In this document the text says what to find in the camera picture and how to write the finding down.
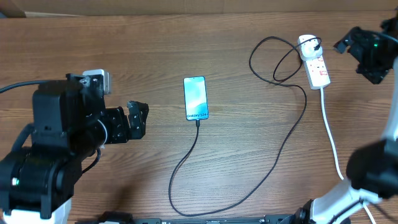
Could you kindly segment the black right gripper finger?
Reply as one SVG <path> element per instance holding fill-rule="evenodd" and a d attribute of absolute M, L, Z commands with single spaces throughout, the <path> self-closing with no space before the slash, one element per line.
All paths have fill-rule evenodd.
<path fill-rule="evenodd" d="M 390 66 L 359 64 L 356 73 L 362 74 L 372 84 L 380 84 L 388 74 Z"/>
<path fill-rule="evenodd" d="M 354 43 L 352 38 L 353 32 L 354 29 L 351 29 L 341 40 L 334 44 L 333 49 L 339 54 L 343 54 L 346 51 L 346 48 Z"/>

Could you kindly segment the dark Samsung Galaxy smartphone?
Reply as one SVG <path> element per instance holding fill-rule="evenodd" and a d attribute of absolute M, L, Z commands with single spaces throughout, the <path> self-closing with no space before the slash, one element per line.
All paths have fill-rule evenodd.
<path fill-rule="evenodd" d="M 205 77 L 183 79 L 186 118 L 189 121 L 209 118 Z"/>

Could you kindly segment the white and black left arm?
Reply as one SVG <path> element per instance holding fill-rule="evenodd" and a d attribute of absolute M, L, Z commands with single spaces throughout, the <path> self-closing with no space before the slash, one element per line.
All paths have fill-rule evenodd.
<path fill-rule="evenodd" d="M 109 74 L 104 70 L 40 80 L 32 96 L 34 120 L 1 161 L 3 223 L 66 223 L 74 186 L 88 157 L 99 160 L 107 144 L 140 139 L 149 107 L 129 101 L 107 108 Z"/>

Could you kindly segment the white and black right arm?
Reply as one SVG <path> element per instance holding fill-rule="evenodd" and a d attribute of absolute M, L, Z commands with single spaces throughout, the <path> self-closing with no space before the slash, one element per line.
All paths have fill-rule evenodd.
<path fill-rule="evenodd" d="M 356 69 L 372 84 L 397 70 L 397 18 L 381 23 L 380 32 L 352 28 L 334 48 L 348 52 Z M 380 140 L 352 153 L 346 178 L 322 197 L 309 200 L 283 223 L 350 223 L 350 216 L 368 204 L 397 195 L 397 94 L 393 94 L 386 128 Z"/>

